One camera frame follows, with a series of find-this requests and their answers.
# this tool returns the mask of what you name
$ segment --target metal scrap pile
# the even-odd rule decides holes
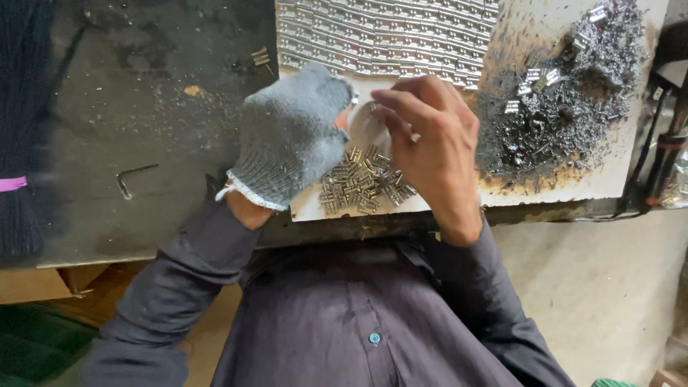
[[[600,165],[598,146],[629,110],[642,19],[632,0],[597,5],[572,24],[559,57],[534,51],[524,71],[514,64],[499,78],[504,94],[479,94],[477,113],[489,126],[478,149],[484,171],[524,177],[561,163]]]
[[[370,145],[365,155],[362,149],[355,147],[345,152],[332,172],[323,176],[320,203],[326,215],[353,206],[372,215],[380,207],[375,201],[379,195],[386,196],[398,207],[416,194],[390,159],[378,154],[377,146]]]

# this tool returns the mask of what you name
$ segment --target right hand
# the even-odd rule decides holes
[[[436,76],[374,90],[375,117],[391,136],[392,157],[430,206],[442,241],[469,246],[482,231],[475,187],[480,121],[454,86]],[[420,134],[413,142],[412,133]]]

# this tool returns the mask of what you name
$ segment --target shirt sleeve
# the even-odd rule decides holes
[[[455,247],[434,239],[424,248],[440,292],[466,327],[524,386],[575,386],[525,316],[483,219],[475,243]]]
[[[186,354],[176,346],[224,285],[238,281],[260,232],[222,202],[209,202],[117,301],[81,368],[84,386],[182,386]]]

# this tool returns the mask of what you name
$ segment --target concrete floor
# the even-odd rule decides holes
[[[526,314],[576,385],[599,377],[648,384],[671,333],[688,210],[493,232]],[[224,289],[184,342],[185,386],[210,384],[240,297],[238,287]]]

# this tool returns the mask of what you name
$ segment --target pile of metal parts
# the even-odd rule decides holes
[[[608,151],[604,140],[630,109],[644,34],[633,0],[612,0],[571,25],[561,54],[533,51],[498,78],[498,93],[479,92],[483,124],[478,165],[492,176],[524,181],[562,163],[591,169]]]
[[[497,13],[498,0],[278,0],[280,63],[476,90]]]
[[[356,147],[346,151],[342,161],[323,176],[320,203],[325,208],[325,215],[335,215],[353,206],[372,215],[380,208],[380,203],[375,201],[380,195],[399,207],[416,194],[391,160],[378,154],[377,146],[370,145],[365,155]]]

